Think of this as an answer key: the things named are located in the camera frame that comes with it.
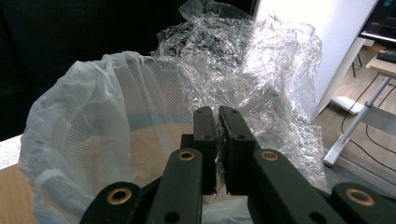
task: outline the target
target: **crumpled plastic wrap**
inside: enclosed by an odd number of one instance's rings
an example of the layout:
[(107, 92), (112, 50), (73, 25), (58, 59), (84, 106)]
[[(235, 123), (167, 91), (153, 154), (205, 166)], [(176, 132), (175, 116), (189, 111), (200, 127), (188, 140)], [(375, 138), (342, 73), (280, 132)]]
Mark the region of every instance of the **crumpled plastic wrap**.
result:
[(315, 28), (275, 16), (256, 22), (211, 0), (190, 0), (180, 12), (187, 22), (159, 33), (152, 55), (177, 62), (191, 111), (205, 105), (238, 109), (262, 148), (282, 152), (323, 189)]
[[(41, 223), (78, 223), (109, 184), (161, 176), (192, 132), (192, 111), (238, 109), (260, 145), (325, 185), (314, 80), (320, 41), (306, 24), (255, 22), (235, 7), (190, 0), (187, 22), (159, 33), (152, 57), (135, 52), (75, 63), (32, 106), (19, 167)], [(247, 197), (204, 197), (203, 223), (251, 223)]]

